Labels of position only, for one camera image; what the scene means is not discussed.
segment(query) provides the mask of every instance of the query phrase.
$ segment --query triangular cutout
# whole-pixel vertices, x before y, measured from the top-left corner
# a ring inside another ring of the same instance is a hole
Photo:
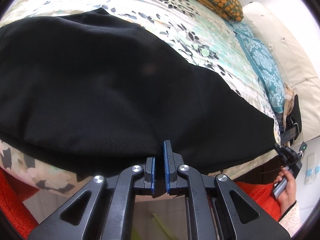
[[[73,203],[60,213],[60,219],[74,226],[79,225],[85,208],[90,200],[91,193],[92,192],[89,190],[82,193],[75,201],[73,201]]]
[[[237,192],[231,190],[230,196],[235,204],[241,223],[246,224],[259,218],[259,213],[255,211]]]

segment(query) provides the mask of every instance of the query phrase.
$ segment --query sleeve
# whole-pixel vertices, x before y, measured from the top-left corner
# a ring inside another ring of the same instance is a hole
[[[300,210],[298,203],[295,202],[284,215],[280,218],[279,223],[287,230],[292,237],[300,228]]]

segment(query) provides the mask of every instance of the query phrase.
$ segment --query mattress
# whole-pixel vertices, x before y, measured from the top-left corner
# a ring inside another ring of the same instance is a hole
[[[188,62],[217,72],[239,96],[275,120],[274,135],[280,141],[278,123],[268,98],[234,32],[222,18],[195,0],[20,0],[4,15],[0,27],[25,17],[63,16],[100,7],[143,26]],[[223,172],[235,179],[275,155],[271,151]],[[6,142],[0,145],[0,166],[29,185],[60,195],[73,195],[91,179],[31,158]]]

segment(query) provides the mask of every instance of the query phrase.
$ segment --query black sleeve cuff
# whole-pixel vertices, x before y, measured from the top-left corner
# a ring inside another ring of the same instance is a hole
[[[294,207],[294,205],[297,203],[297,201],[295,201],[287,210],[286,212],[284,212],[284,214],[280,217],[279,221],[281,221],[282,218],[284,218],[284,216]]]

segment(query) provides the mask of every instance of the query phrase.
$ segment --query person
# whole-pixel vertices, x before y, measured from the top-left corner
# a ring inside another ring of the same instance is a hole
[[[273,182],[274,184],[281,182],[286,177],[288,183],[285,190],[280,194],[277,202],[280,205],[281,218],[279,223],[289,232],[292,237],[300,228],[300,212],[296,200],[297,183],[291,172],[286,168],[281,168],[279,175]]]

